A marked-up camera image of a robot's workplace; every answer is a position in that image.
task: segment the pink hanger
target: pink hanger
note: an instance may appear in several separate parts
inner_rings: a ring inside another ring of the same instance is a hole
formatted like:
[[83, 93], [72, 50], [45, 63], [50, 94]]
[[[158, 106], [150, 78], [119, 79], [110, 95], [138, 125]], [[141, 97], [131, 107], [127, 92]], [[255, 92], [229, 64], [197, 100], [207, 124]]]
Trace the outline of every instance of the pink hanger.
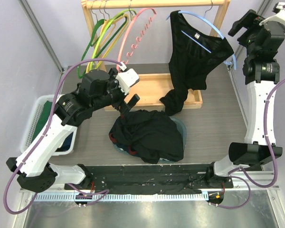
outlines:
[[130, 53], [130, 52], [127, 53], [127, 61], [124, 62], [124, 63], [127, 64], [127, 63], [129, 62], [129, 58], [133, 55], [134, 50], [135, 50], [135, 49], [137, 48], [137, 46], [138, 46], [138, 43], [142, 40], [143, 36], [144, 36], [145, 33], [146, 33], [146, 30], [149, 28], [149, 25], [151, 24], [151, 22], [154, 20], [154, 18], [155, 18], [155, 16], [156, 16], [156, 11], [155, 11], [155, 9], [153, 9], [153, 8], [143, 8], [143, 9], [141, 9], [141, 10], [136, 14], [136, 16], [133, 18], [133, 20], [131, 21], [131, 23], [130, 23], [128, 29], [127, 29], [126, 32], [125, 32], [125, 35], [124, 35], [124, 37], [123, 37], [122, 44], [121, 44], [120, 49], [119, 49], [118, 61], [121, 61], [122, 54], [123, 54], [123, 50], [124, 50], [124, 49], [123, 49], [123, 48], [124, 48], [124, 44], [125, 44], [125, 42], [126, 42], [126, 40], [127, 40], [127, 38], [128, 38], [128, 35], [129, 35], [129, 33], [130, 33], [130, 31], [131, 31], [131, 29], [132, 29], [132, 27], [133, 27], [133, 24], [135, 23], [135, 21], [137, 20], [137, 18], [138, 18], [144, 11], [149, 10], [149, 9], [153, 11], [154, 15], [153, 15], [153, 17], [149, 17], [148, 23], [146, 23], [146, 25], [144, 26], [144, 30], [141, 31], [141, 36], [140, 36], [140, 37], [136, 37], [136, 39], [135, 39], [135, 40], [136, 40], [136, 44], [132, 44], [132, 45], [131, 45], [132, 51], [131, 51], [131, 53]]

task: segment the green cloth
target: green cloth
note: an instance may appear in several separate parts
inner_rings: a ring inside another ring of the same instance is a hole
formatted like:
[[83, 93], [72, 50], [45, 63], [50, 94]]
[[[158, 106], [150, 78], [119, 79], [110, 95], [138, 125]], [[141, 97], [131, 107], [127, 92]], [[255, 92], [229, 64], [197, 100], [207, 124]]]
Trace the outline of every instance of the green cloth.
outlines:
[[43, 106], [42, 113], [40, 115], [40, 118], [36, 124], [36, 128], [33, 134], [32, 141], [38, 136], [38, 134], [41, 132], [42, 128], [46, 125], [48, 121], [49, 114], [51, 112], [52, 102], [46, 101], [46, 103]]

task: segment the crumpled black garment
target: crumpled black garment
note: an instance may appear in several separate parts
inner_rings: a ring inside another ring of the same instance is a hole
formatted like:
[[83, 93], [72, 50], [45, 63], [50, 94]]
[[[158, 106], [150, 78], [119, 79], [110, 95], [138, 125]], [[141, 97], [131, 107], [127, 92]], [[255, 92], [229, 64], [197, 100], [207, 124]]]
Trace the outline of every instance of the crumpled black garment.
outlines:
[[160, 158], [177, 162], [184, 157], [181, 133], [163, 111], [129, 112], [116, 119], [109, 135], [147, 163], [157, 164]]
[[[174, 89], [160, 101], [167, 115], [180, 112], [188, 96], [188, 89], [205, 90], [207, 75], [233, 54], [232, 47], [220, 37], [205, 35], [193, 28], [178, 11], [170, 14], [173, 52], [169, 71]], [[211, 53], [182, 33], [201, 43]]]

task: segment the white sticker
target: white sticker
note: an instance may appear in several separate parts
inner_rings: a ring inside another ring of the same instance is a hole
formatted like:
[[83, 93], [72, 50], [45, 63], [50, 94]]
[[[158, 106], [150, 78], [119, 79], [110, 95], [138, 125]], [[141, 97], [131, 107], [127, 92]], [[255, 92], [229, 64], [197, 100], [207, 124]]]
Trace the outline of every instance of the white sticker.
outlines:
[[198, 33], [195, 33], [194, 37], [195, 37], [196, 39], [199, 39], [199, 38], [200, 38], [200, 35], [199, 35]]

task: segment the blue hanger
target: blue hanger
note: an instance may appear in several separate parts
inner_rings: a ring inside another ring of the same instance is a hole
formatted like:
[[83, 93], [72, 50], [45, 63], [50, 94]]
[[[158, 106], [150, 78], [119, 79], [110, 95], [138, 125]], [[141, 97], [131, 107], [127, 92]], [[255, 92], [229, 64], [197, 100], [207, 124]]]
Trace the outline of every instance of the blue hanger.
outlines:
[[[210, 25], [217, 33], [218, 35], [224, 39], [225, 37], [223, 36], [223, 34], [220, 32], [220, 30], [218, 30], [217, 27], [215, 27], [210, 21], [208, 21], [206, 18], [203, 18], [201, 17], [200, 15], [196, 14], [196, 13], [192, 13], [192, 12], [189, 12], [189, 11], [179, 11], [179, 13], [184, 13], [184, 14], [189, 14], [189, 15], [192, 15], [192, 16], [195, 16], [199, 19], [201, 19], [202, 21], [206, 22], [208, 25]], [[208, 51], [209, 53], [211, 53], [211, 51], [209, 51], [205, 46], [203, 46], [201, 43], [199, 43], [198, 41], [196, 41], [195, 39], [193, 39], [191, 36], [189, 36], [187, 33], [185, 33], [184, 31], [181, 31], [183, 34], [185, 34], [187, 37], [189, 37], [190, 39], [192, 39], [194, 42], [196, 42], [198, 45], [200, 45], [202, 48], [204, 48], [206, 51]], [[236, 70], [237, 69], [237, 60], [236, 60], [236, 56], [233, 54], [232, 55], [232, 59], [233, 59], [233, 68]], [[224, 63], [226, 65], [231, 65], [232, 63], [231, 62], [226, 62], [224, 61]]]

